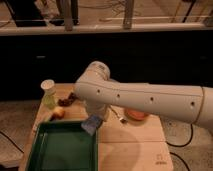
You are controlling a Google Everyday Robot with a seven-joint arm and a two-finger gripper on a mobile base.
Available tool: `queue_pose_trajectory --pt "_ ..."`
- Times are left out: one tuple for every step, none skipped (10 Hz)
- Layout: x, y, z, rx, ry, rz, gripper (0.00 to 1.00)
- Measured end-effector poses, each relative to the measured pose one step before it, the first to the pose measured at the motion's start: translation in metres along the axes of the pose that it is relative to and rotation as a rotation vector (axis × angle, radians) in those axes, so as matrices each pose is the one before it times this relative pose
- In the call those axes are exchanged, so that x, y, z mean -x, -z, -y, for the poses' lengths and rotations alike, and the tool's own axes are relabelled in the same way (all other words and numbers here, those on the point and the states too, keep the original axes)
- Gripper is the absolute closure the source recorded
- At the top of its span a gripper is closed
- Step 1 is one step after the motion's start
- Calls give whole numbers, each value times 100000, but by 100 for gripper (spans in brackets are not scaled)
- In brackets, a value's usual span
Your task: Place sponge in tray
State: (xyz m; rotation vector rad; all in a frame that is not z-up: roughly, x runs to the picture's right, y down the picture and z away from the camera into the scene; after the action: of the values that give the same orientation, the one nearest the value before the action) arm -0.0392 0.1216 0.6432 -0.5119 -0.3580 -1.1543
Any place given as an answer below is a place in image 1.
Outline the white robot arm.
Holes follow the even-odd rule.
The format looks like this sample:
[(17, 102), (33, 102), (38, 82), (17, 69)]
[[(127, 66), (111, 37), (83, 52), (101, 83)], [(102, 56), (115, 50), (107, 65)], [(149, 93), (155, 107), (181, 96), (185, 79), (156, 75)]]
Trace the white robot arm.
[(85, 102), (88, 115), (106, 119), (106, 108), (114, 105), (194, 124), (213, 134), (213, 88), (111, 81), (108, 66), (94, 61), (75, 82), (74, 93)]

